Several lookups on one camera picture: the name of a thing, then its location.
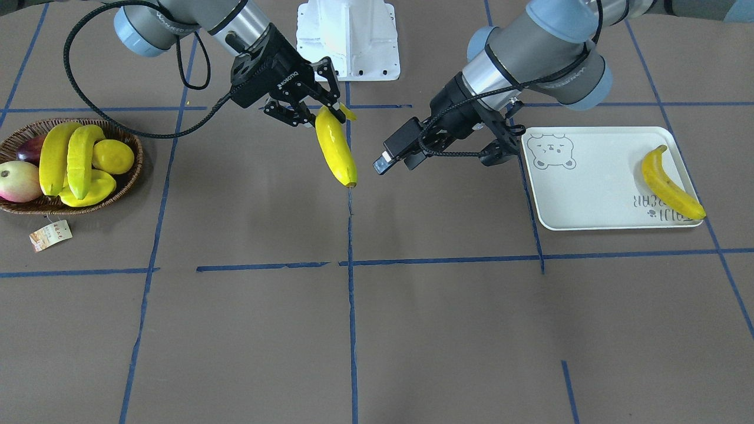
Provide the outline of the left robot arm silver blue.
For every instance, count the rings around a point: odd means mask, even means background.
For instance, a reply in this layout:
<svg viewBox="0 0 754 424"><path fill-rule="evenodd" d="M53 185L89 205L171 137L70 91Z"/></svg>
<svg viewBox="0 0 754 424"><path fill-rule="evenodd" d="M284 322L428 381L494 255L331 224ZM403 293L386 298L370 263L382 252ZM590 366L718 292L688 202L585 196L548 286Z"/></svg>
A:
<svg viewBox="0 0 754 424"><path fill-rule="evenodd" d="M431 116L405 159L473 157L487 166L519 155L520 125L509 123L525 90L566 107L595 107L612 74L596 50L601 30L640 16L652 1L531 1L506 27L485 27L468 46L468 64L431 100Z"/></svg>

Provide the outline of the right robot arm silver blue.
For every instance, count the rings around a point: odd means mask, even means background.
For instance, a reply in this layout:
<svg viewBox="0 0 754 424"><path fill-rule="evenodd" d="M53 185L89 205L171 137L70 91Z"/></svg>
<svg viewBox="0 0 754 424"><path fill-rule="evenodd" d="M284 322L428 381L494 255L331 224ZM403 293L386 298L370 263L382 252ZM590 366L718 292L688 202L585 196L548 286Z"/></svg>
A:
<svg viewBox="0 0 754 424"><path fill-rule="evenodd" d="M230 99L242 108L267 99L264 111L293 127L310 126L312 98L343 123L347 113L332 60L310 62L253 1L145 1L121 6L115 32L132 52L156 57L201 29L234 57Z"/></svg>

